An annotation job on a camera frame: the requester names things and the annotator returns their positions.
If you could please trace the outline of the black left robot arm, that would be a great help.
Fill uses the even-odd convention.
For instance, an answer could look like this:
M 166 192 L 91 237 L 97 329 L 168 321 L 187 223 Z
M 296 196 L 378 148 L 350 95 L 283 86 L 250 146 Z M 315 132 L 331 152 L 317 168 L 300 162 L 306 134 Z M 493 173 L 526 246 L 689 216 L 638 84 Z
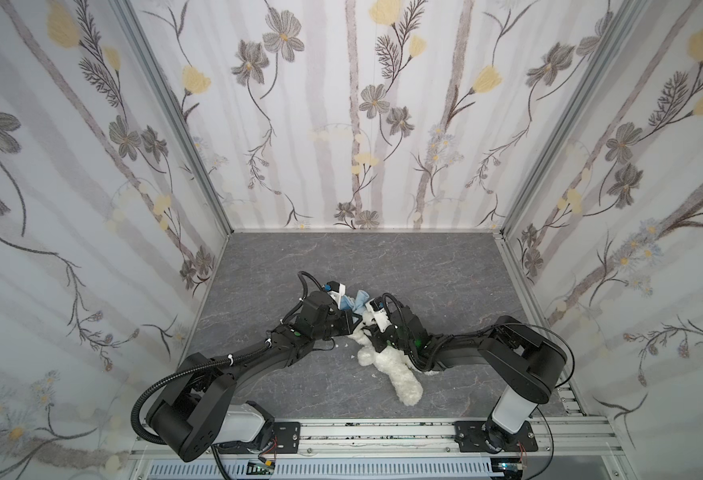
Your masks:
M 209 359 L 188 356 L 177 372 L 141 393 L 130 424 L 142 440 L 169 447 L 182 461 L 199 458 L 216 444 L 263 444 L 273 417 L 254 402 L 233 406 L 237 388 L 315 352 L 319 341 L 349 336 L 363 321 L 342 309 L 326 291 L 307 294 L 269 330 L 265 340 Z

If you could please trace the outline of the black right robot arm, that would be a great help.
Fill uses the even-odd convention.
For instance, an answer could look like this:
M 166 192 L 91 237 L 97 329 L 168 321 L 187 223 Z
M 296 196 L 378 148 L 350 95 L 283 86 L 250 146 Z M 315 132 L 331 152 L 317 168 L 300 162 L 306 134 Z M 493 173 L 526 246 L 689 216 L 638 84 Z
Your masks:
M 503 315 L 463 334 L 431 334 L 411 308 L 391 294 L 365 304 L 363 331 L 371 347 L 395 352 L 421 373 L 487 364 L 507 384 L 489 414 L 493 428 L 517 434 L 535 408 L 547 404 L 567 365 L 567 354 L 534 325 Z

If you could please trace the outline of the light blue fleece hoodie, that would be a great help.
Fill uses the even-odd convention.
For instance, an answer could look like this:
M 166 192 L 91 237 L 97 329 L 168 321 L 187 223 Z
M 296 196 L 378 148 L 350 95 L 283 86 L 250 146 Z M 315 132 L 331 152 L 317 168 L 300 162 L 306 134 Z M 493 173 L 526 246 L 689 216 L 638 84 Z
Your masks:
M 365 290 L 359 290 L 355 297 L 338 294 L 336 301 L 340 310 L 363 315 L 367 311 L 367 303 L 371 301 L 371 296 Z

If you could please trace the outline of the white plush teddy bear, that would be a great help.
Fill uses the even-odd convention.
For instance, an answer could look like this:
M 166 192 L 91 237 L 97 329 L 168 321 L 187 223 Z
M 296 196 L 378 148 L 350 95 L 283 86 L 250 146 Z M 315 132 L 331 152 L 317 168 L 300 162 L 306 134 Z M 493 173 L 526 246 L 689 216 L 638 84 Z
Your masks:
M 386 375 L 397 394 L 399 401 L 405 406 L 415 406 L 423 398 L 423 386 L 415 376 L 415 366 L 405 354 L 393 346 L 385 346 L 381 352 L 373 347 L 373 340 L 367 335 L 365 327 L 377 327 L 375 316 L 365 312 L 361 314 L 361 324 L 349 338 L 361 346 L 357 352 L 360 366 L 375 366 L 381 374 Z

